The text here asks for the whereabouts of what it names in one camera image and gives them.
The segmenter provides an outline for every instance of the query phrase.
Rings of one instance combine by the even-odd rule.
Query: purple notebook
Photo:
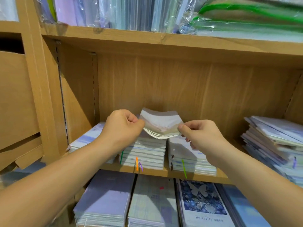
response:
[[[73,0],[55,0],[57,21],[71,26],[77,26]]]
[[[135,174],[99,170],[86,188],[74,213],[125,216]]]

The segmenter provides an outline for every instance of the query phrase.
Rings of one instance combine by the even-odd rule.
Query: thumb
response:
[[[145,122],[142,119],[138,119],[137,122],[131,124],[131,128],[139,135],[145,126]]]
[[[179,129],[179,131],[180,131],[181,134],[183,134],[188,139],[191,139],[192,132],[193,132],[192,129],[190,129],[188,126],[186,126],[184,124],[180,124],[178,126],[178,129]]]

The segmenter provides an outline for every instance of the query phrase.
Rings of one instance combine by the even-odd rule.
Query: left hand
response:
[[[96,140],[103,140],[118,154],[137,140],[144,126],[144,121],[130,111],[116,110],[107,117],[104,128]]]

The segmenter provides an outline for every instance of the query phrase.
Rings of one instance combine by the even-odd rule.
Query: butterfly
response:
[[[187,184],[189,185],[189,187],[191,189],[191,193],[193,195],[197,196],[198,192],[200,192],[205,198],[208,196],[208,193],[206,192],[206,185],[205,184],[200,186],[199,189],[197,187],[195,187],[193,184],[191,184],[190,182],[187,182]]]

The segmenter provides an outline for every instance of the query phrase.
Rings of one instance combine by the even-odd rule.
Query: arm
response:
[[[46,226],[100,165],[133,143],[143,127],[129,111],[114,111],[95,141],[1,192],[0,225]]]
[[[213,121],[186,122],[179,130],[229,177],[271,226],[302,226],[302,188],[233,147]]]

